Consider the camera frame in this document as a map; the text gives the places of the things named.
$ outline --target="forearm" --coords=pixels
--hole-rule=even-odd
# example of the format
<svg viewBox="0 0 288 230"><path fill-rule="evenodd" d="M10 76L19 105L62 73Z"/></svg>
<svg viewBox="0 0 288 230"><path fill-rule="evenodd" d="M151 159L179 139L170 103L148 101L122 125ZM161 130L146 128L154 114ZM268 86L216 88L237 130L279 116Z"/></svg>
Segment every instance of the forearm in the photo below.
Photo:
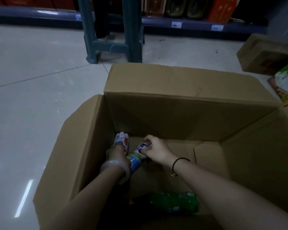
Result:
<svg viewBox="0 0 288 230"><path fill-rule="evenodd" d="M288 213L241 185L180 159L174 171L226 229L288 229Z"/></svg>
<svg viewBox="0 0 288 230"><path fill-rule="evenodd" d="M43 229L95 229L107 198L123 173L119 166L108 167Z"/></svg>

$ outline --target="open cardboard box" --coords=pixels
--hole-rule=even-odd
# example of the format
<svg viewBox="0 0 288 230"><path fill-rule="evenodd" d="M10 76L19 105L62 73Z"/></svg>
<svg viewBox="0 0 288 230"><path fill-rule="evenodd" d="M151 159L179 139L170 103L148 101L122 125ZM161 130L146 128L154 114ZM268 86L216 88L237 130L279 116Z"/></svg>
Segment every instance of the open cardboard box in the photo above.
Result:
<svg viewBox="0 0 288 230"><path fill-rule="evenodd" d="M174 153L288 212L288 109L279 106L249 75L115 64L104 95L85 101L62 126L33 200L39 224L46 225L98 175L106 150L120 131L129 133L130 151L144 136L153 134L165 139ZM170 168L151 161L131 175L129 186L132 197L190 191L180 177L171 176ZM122 212L116 204L108 207ZM154 219L138 216L142 221L135 225L125 221L131 213L123 213L119 223L138 229L206 229L205 224L212 224L204 217L209 211L202 206L200 213ZM100 222L101 229L105 222Z"/></svg>

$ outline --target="tile floor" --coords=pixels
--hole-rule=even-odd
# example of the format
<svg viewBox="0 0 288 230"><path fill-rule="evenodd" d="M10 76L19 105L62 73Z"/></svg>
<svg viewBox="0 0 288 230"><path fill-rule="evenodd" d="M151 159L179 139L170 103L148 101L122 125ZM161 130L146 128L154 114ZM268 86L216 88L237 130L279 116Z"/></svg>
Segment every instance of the tile floor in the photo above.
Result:
<svg viewBox="0 0 288 230"><path fill-rule="evenodd" d="M236 57L243 42L155 35L145 40L143 63L244 73ZM116 34L115 42L124 42L124 35ZM32 199L64 120L103 93L112 64L127 61L110 53L97 65L85 58L82 31L0 26L0 229L38 229ZM269 76L244 74L276 96Z"/></svg>

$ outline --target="black string bracelet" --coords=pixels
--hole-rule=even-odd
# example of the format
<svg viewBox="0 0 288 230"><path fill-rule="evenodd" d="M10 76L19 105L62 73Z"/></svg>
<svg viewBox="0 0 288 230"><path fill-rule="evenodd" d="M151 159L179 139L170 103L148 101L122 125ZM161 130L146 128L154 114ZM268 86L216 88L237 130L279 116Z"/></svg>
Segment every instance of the black string bracelet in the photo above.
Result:
<svg viewBox="0 0 288 230"><path fill-rule="evenodd" d="M173 177L177 177L177 176L178 176L178 175L174 172L174 165L175 165L175 163L176 163L178 160L180 160L180 159L186 159L186 160L190 161L188 158L185 158L185 157L180 157L180 158L176 159L176 161L174 161L173 166L172 166L172 176L173 176Z"/></svg>

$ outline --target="green plastic bottle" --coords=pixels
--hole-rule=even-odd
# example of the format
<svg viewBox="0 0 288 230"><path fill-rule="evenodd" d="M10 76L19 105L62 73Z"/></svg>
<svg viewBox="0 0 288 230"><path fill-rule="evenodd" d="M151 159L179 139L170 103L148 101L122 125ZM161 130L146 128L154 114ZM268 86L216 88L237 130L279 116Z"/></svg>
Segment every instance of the green plastic bottle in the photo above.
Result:
<svg viewBox="0 0 288 230"><path fill-rule="evenodd" d="M150 212L195 213L199 202L193 193L148 193L134 198L132 207Z"/></svg>

